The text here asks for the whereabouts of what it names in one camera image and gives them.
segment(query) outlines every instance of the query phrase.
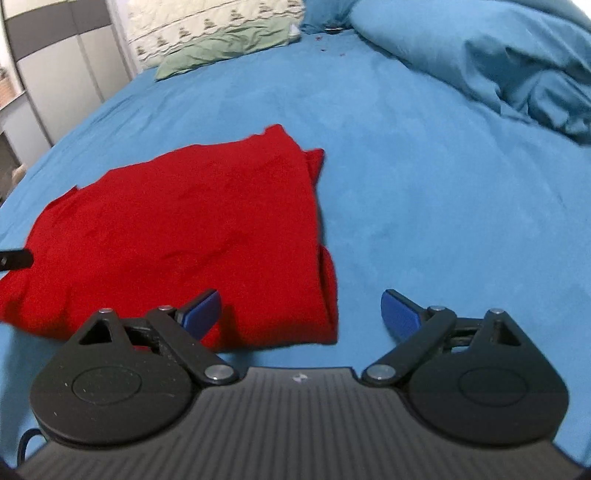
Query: blue duvet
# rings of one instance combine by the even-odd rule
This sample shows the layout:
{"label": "blue duvet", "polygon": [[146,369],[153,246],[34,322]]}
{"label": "blue duvet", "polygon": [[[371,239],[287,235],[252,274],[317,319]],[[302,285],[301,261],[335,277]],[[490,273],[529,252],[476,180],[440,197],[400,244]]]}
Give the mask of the blue duvet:
{"label": "blue duvet", "polygon": [[591,33],[575,23],[494,0],[359,0],[350,17],[365,38],[495,112],[591,144]]}

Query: mattress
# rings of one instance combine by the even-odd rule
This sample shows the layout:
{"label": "mattress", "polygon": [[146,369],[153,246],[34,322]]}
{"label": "mattress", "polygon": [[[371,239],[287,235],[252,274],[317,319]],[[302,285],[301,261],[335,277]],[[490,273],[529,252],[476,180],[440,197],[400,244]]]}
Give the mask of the mattress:
{"label": "mattress", "polygon": [[[501,118],[354,31],[153,77],[138,76],[31,169],[0,209],[0,248],[23,245],[43,208],[74,185],[279,123],[303,149],[326,150],[317,194],[339,283],[339,341],[227,359],[242,370],[359,372],[395,345],[380,317],[386,288],[461,316],[503,307],[569,387],[557,444],[589,460],[589,147]],[[56,348],[0,325],[0,446],[11,464],[34,425],[31,381]]]}

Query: black cable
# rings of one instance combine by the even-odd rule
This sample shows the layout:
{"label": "black cable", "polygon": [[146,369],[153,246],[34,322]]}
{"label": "black cable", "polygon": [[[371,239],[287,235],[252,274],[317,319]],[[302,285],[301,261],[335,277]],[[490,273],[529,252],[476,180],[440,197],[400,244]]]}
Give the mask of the black cable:
{"label": "black cable", "polygon": [[17,467],[19,467],[23,463],[25,463],[25,455],[27,454],[27,445],[29,445],[29,441],[33,437],[36,437],[37,435],[43,435],[41,433],[41,430],[28,429],[25,433],[22,434],[21,441],[18,442]]}

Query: white wall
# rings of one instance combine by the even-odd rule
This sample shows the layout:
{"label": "white wall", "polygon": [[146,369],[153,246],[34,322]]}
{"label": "white wall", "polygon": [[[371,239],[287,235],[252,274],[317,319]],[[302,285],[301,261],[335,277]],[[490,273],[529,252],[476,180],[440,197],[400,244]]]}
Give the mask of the white wall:
{"label": "white wall", "polygon": [[591,18],[591,0],[572,0],[572,2]]}
{"label": "white wall", "polygon": [[129,49],[129,44],[125,37],[129,14],[127,0],[107,0],[107,6],[109,7],[109,13],[111,14],[111,20],[115,27],[119,45],[121,46],[123,56],[125,57],[125,63],[129,68],[132,77],[135,77],[142,71],[142,68],[135,53]]}

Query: red cloth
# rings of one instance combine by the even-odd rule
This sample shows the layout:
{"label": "red cloth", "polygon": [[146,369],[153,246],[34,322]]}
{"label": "red cloth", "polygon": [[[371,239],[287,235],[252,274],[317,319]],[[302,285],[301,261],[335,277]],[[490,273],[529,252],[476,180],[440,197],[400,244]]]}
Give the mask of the red cloth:
{"label": "red cloth", "polygon": [[71,189],[33,226],[33,267],[0,281],[0,318],[66,339],[101,307],[140,317],[216,288],[222,318],[203,339],[216,351],[334,343],[336,278],[313,189],[323,156],[274,125]]}

